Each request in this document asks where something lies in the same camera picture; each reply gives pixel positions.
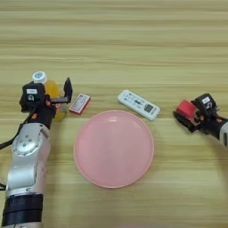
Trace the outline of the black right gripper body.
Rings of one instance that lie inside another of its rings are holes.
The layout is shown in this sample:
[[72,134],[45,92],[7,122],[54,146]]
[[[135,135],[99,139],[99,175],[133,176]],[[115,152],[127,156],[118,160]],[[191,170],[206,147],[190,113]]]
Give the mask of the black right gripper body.
[[222,127],[228,123],[228,118],[223,118],[217,114],[217,105],[215,102],[206,104],[200,102],[191,102],[197,110],[193,125],[197,126],[203,134],[210,134],[216,139],[220,138]]

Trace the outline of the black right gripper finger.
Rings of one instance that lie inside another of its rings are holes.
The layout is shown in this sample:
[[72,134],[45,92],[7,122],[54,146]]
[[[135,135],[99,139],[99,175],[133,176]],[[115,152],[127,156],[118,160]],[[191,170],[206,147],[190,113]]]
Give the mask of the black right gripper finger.
[[178,112],[174,111],[173,115],[174,115],[175,119],[181,125],[185,126],[191,133],[194,133],[194,132],[196,132],[199,129],[197,126],[193,125],[193,123],[189,119],[183,117]]

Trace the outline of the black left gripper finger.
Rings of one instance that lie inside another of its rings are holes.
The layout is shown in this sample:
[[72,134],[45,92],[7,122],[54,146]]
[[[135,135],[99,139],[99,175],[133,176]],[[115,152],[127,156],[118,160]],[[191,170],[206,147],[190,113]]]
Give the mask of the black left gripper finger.
[[73,94],[73,88],[72,88],[72,84],[70,81],[70,78],[68,77],[65,81],[64,84],[64,100],[66,103],[70,103],[71,102],[71,98],[72,98],[72,94]]

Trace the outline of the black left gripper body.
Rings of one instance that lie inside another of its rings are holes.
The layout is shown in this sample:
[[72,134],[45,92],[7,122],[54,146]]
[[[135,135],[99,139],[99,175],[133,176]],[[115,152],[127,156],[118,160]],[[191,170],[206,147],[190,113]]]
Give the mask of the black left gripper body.
[[22,95],[20,106],[22,112],[28,112],[27,123],[40,123],[47,128],[51,127],[53,121],[61,121],[66,117],[67,104],[71,97],[63,96],[51,98],[48,94],[35,99],[32,95]]

